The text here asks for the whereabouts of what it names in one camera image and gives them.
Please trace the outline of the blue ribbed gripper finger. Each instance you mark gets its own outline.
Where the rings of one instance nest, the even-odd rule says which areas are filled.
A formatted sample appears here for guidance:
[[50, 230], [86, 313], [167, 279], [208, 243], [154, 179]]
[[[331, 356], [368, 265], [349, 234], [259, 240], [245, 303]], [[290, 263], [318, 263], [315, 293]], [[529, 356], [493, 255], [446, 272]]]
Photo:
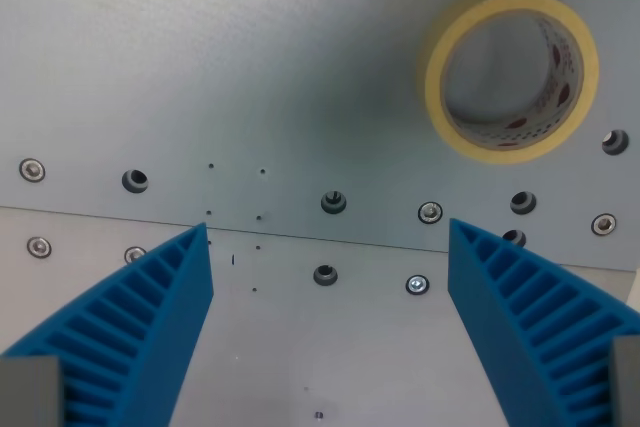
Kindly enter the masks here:
[[213, 295], [199, 224], [86, 290], [2, 356], [60, 361], [67, 426], [167, 426]]
[[614, 338], [638, 333], [638, 312], [458, 219], [448, 292], [509, 425], [613, 425], [609, 352]]

